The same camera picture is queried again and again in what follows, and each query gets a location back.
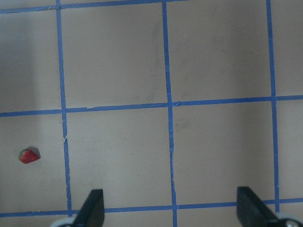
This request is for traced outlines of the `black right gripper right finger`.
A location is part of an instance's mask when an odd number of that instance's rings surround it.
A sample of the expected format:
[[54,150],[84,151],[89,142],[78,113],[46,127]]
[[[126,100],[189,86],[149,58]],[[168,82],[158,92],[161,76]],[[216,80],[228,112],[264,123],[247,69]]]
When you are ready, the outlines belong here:
[[303,223],[289,215],[273,213],[247,186],[237,187],[236,214],[243,227],[301,227]]

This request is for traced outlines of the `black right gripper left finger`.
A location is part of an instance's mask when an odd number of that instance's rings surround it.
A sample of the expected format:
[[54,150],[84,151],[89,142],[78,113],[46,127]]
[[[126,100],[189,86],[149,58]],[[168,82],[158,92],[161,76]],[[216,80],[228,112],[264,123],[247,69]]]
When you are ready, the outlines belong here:
[[52,227],[102,227],[105,221],[104,195],[102,189],[91,190],[75,217],[59,219]]

